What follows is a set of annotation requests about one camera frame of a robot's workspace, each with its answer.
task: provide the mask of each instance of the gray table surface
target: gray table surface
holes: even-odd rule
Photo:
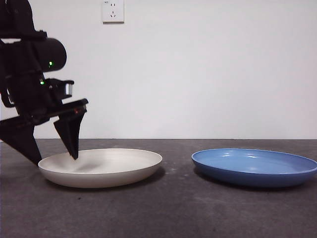
[[[66,152],[41,139],[43,158]],[[317,140],[84,139],[80,150],[136,148],[163,156],[138,183],[79,189],[45,180],[1,143],[1,238],[317,238],[317,177],[283,189],[233,186],[195,170],[191,154],[209,148],[283,151],[317,160]]]

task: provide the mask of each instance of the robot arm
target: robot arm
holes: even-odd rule
[[[4,43],[1,39],[20,39]],[[45,79],[43,73],[66,63],[61,42],[35,31],[27,0],[0,0],[0,92],[6,107],[19,116],[0,121],[0,139],[34,164],[42,159],[33,136],[34,127],[59,116],[54,122],[70,155],[78,158],[78,135],[87,99],[63,104],[72,96],[73,81]]]

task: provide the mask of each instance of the outlet cover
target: outlet cover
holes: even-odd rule
[[[103,23],[124,22],[124,0],[104,0],[102,11]]]

